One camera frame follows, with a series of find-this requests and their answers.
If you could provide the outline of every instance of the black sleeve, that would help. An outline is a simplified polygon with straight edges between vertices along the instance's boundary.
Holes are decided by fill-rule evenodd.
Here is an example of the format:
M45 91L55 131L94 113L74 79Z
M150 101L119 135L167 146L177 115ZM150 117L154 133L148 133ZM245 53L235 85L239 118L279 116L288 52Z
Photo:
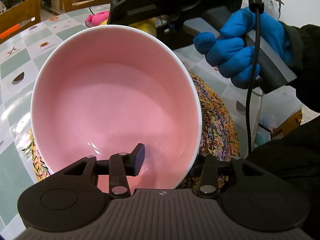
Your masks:
M292 46L294 64L289 67L298 77L290 85L303 104L320 113L320 27L306 25L299 29L282 24Z

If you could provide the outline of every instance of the pink cloth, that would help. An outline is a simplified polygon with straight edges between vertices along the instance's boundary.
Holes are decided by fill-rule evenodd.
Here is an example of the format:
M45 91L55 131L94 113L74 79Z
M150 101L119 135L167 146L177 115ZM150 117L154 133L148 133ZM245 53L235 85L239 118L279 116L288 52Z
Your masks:
M89 22L93 26L98 26L100 23L102 23L105 20L108 20L109 18L109 11L104 11L97 13L96 15L90 14L86 19L85 22Z

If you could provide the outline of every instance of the blue glove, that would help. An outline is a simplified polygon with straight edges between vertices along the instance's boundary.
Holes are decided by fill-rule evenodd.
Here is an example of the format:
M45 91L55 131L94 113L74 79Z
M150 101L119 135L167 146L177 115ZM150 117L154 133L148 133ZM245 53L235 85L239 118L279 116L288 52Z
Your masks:
M269 43L282 60L289 65L293 62L288 35L280 22L267 13L260 15L261 36ZM220 30L221 37L216 39L212 33L200 33L193 42L196 50L205 54L211 66L217 66L222 76L231 78L239 88L249 85L253 62L254 46L244 47L241 36L256 26L256 17L249 8L235 12ZM260 72L257 65L255 77Z

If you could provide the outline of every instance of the woven placemat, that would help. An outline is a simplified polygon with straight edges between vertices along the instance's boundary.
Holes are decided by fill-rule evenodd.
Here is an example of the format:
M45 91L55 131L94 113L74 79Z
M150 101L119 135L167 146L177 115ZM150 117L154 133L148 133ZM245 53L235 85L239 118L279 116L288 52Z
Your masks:
M202 138L199 154L213 154L218 160L230 161L232 156L239 155L239 139L236 127L221 99L199 77L190 73L193 83L199 95L202 111ZM23 150L25 156L32 156L33 168L38 180L50 176L48 168L42 161L32 131L31 143ZM219 177L219 188L228 180L227 177ZM199 178L185 178L178 188L191 188L196 190Z

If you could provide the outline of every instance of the pink object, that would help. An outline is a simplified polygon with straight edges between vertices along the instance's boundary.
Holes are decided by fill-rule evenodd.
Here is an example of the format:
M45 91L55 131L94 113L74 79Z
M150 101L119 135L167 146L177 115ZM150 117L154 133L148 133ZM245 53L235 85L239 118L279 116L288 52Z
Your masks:
M86 29L55 49L36 79L31 122L53 172L144 143L140 174L128 177L132 192L175 188L196 158L202 131L199 98L182 62L153 36L120 25ZM98 187L108 192L108 176Z
M105 20L109 19L109 11L100 12L96 15L90 14L84 22L89 22L93 26L98 26L100 23L102 23Z

